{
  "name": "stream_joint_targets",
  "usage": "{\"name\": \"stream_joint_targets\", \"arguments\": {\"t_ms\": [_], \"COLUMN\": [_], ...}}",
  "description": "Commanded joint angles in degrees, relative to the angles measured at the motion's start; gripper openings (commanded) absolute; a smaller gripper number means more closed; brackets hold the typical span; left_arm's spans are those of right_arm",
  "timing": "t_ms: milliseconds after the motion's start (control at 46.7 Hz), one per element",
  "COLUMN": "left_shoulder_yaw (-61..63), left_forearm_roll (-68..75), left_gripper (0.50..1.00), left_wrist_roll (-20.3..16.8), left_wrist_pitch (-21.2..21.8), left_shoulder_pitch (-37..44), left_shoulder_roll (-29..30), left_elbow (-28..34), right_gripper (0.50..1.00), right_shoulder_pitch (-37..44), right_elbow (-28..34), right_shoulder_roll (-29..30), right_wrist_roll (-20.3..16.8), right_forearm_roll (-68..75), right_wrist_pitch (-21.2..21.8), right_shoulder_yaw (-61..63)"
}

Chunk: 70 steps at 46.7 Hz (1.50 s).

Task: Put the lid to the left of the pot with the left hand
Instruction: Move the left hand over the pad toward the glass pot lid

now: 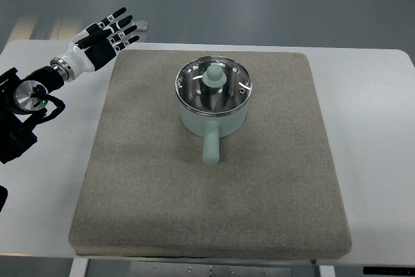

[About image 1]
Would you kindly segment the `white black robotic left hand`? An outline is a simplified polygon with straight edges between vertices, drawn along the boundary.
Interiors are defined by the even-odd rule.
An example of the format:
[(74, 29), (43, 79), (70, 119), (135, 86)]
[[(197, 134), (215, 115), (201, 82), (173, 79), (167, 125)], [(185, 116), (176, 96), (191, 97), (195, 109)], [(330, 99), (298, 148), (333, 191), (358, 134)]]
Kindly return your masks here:
[(66, 51), (51, 60), (51, 67), (66, 82), (103, 68), (119, 52), (140, 39), (136, 34), (138, 25), (126, 11), (122, 7), (80, 31), (68, 42)]

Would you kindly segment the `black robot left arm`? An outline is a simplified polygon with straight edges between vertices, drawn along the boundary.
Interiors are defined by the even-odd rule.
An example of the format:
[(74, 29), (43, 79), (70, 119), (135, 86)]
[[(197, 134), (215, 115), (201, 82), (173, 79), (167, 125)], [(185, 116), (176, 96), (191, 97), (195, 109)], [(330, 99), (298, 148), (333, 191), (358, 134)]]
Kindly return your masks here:
[(14, 67), (1, 75), (1, 163), (19, 158), (37, 142), (35, 127), (64, 111), (64, 102), (51, 95), (64, 82), (62, 72), (51, 66), (23, 79)]

